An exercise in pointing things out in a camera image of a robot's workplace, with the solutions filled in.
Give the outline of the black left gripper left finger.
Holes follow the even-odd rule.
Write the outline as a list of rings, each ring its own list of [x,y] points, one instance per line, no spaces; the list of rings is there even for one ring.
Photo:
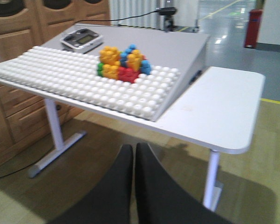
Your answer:
[[[133,149],[122,145],[99,183],[51,224],[129,224]]]

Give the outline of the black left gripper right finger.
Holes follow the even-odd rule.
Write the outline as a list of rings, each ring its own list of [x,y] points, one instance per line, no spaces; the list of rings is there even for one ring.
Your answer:
[[[135,193],[141,224],[228,224],[167,173],[148,143],[137,143]]]

